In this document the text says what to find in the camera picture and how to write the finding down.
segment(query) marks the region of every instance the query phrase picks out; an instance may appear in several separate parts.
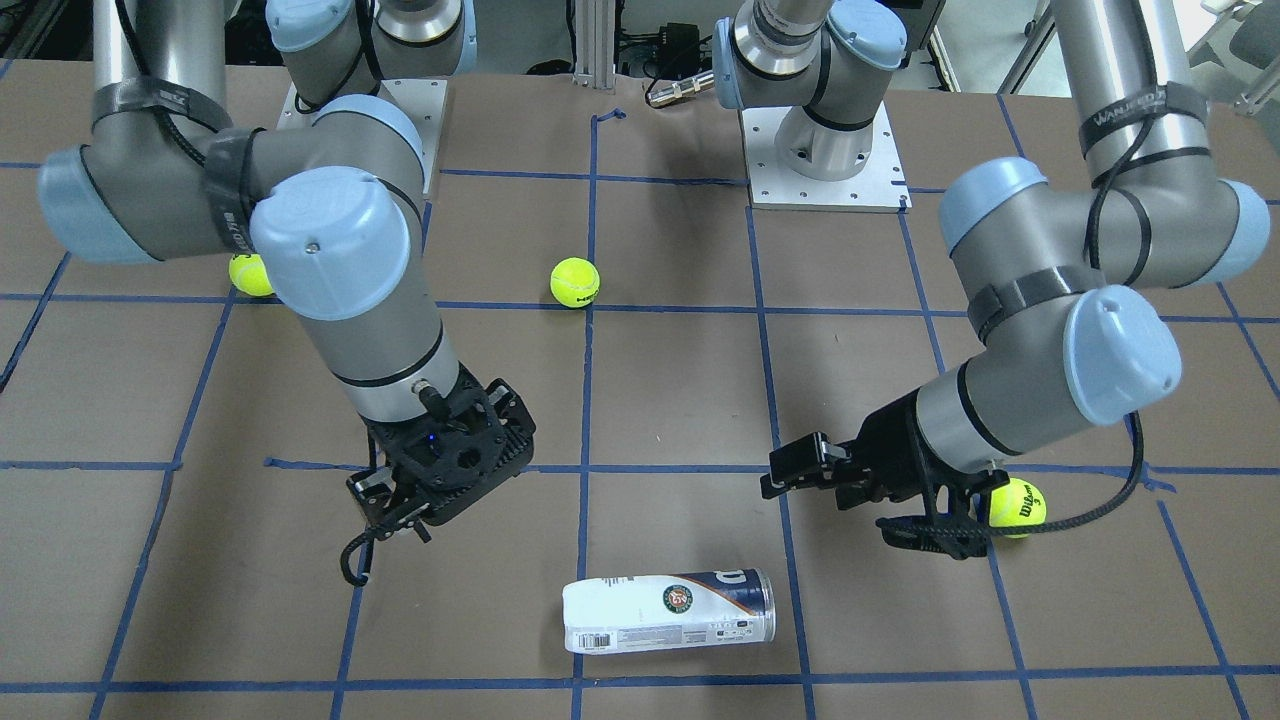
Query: gray floor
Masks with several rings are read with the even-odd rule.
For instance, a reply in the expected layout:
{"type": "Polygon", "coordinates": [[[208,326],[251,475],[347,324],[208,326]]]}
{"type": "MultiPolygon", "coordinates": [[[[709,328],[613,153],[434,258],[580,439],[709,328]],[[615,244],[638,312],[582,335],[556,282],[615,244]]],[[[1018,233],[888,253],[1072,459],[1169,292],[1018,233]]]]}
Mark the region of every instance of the gray floor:
{"type": "MultiPolygon", "coordinates": [[[[1111,518],[961,564],[879,541],[914,507],[759,500],[780,439],[849,437],[980,350],[938,191],[1019,149],[1087,187],[1069,101],[891,92],[915,205],[840,215],[751,210],[710,97],[452,81],[425,272],[462,360],[525,395],[538,454],[353,593],[335,556],[364,433],[291,314],[229,292],[225,259],[93,268],[45,228],[36,170],[90,140],[91,77],[0,70],[0,716],[1280,716],[1275,242],[1225,286],[1151,293],[1184,380],[1144,414],[1153,482],[1111,518]],[[600,299],[559,309],[547,272],[584,254],[600,299]],[[731,566],[773,578],[773,643],[562,647],[568,582],[731,566]]],[[[270,126],[287,87],[234,68],[229,110],[270,126]]],[[[1217,111],[1211,136],[1280,219],[1261,131],[1217,111]]],[[[1064,516],[1126,452],[1103,428],[1015,469],[1064,516]]]]}

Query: yellow tennis ball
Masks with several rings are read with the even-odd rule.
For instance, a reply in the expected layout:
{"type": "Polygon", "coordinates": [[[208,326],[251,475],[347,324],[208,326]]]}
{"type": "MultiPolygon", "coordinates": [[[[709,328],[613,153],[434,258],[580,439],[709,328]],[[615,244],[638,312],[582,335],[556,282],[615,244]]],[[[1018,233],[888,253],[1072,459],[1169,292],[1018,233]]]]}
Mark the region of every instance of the yellow tennis ball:
{"type": "MultiPolygon", "coordinates": [[[[1044,495],[1039,488],[1027,480],[1009,478],[1009,484],[991,492],[991,518],[987,524],[992,528],[1041,525],[1046,511],[1044,495]]],[[[1024,538],[1027,533],[1005,537],[1024,538]]]]}
{"type": "Polygon", "coordinates": [[[590,305],[600,292],[600,273],[581,258],[566,258],[552,270],[552,295],[566,307],[590,305]]]}
{"type": "Polygon", "coordinates": [[[233,255],[227,265],[227,274],[230,275],[236,290],[244,295],[266,297],[274,292],[260,255],[233,255]]]}

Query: can label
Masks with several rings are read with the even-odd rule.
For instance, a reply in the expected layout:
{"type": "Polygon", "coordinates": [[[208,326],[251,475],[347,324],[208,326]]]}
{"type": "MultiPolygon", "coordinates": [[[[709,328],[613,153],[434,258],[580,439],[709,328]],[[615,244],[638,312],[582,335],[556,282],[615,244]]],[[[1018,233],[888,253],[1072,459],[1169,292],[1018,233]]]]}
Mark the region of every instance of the can label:
{"type": "Polygon", "coordinates": [[[769,642],[776,628],[756,569],[594,578],[563,598],[564,650],[586,655],[769,642]]]}

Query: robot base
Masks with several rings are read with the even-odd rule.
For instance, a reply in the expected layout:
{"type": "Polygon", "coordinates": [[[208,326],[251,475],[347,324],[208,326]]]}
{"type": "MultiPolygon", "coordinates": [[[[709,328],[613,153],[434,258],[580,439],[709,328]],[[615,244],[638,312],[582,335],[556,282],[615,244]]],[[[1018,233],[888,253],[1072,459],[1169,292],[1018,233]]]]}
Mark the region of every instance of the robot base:
{"type": "MultiPolygon", "coordinates": [[[[436,159],[440,150],[440,128],[444,127],[444,101],[449,83],[445,79],[388,79],[383,81],[392,101],[404,110],[413,120],[413,127],[422,136],[422,164],[426,167],[426,179],[422,182],[422,195],[431,199],[431,182],[435,178],[436,159]]],[[[311,126],[308,115],[300,114],[293,106],[297,91],[289,85],[284,96],[276,129],[296,129],[311,126]]]]}
{"type": "Polygon", "coordinates": [[[911,206],[902,161],[882,102],[876,111],[876,135],[863,170],[846,181],[818,181],[782,163],[773,137],[790,108],[742,110],[746,170],[751,181],[751,205],[776,210],[845,210],[851,213],[896,213],[911,206]]]}

